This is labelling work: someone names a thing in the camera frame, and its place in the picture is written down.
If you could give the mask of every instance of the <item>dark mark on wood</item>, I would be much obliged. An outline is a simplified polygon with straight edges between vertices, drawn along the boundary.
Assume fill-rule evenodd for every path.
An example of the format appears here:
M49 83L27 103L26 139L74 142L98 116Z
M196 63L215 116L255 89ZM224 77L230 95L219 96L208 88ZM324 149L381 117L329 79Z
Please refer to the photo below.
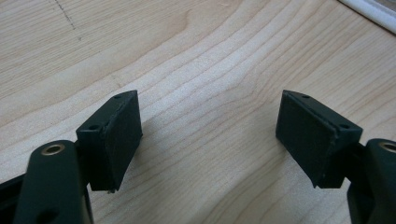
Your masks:
M55 0L56 4L58 4L58 7L61 9L61 11L64 13L64 16L66 19L69 21L70 25L73 27L73 30L76 30L76 27L74 26L72 20L70 19L69 16L67 16L66 11L64 11L64 8L62 7L61 4L59 4L58 0Z

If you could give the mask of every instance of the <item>black mechanical part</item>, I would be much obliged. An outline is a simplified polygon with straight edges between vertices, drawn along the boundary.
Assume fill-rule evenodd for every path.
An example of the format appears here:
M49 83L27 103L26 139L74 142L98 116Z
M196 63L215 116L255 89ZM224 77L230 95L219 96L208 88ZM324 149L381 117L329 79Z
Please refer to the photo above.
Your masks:
M276 137L315 186L351 185L352 223L396 223L396 143L359 143L362 128L310 96L283 91Z
M0 223L93 223L87 185L118 190L142 137L137 91L110 98L77 135L39 147L25 175L0 185Z

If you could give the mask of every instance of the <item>wood grain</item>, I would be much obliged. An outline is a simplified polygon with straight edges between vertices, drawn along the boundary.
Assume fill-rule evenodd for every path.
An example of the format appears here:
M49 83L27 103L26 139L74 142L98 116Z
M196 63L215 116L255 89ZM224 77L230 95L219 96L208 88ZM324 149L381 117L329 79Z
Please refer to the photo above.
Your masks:
M0 180L108 97L138 90L144 137L97 223L349 223L275 138L300 91L396 139L396 39L335 0L2 1Z

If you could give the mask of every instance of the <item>wooden table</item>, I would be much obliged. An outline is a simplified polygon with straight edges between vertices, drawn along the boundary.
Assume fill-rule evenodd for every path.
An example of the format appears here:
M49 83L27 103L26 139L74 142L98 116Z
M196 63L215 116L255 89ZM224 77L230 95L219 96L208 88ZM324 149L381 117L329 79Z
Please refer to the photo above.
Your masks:
M111 95L138 90L144 137L97 223L349 223L275 138L300 91L396 139L396 38L335 0L2 1L0 182Z

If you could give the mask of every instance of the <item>light wood tabletop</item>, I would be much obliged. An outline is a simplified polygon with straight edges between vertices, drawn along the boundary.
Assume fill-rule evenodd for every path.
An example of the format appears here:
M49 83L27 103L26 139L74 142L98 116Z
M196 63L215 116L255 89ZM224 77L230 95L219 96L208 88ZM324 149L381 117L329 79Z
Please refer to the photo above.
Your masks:
M0 3L0 182L114 94L144 136L96 223L350 223L276 140L282 90L396 140L396 38L335 0Z

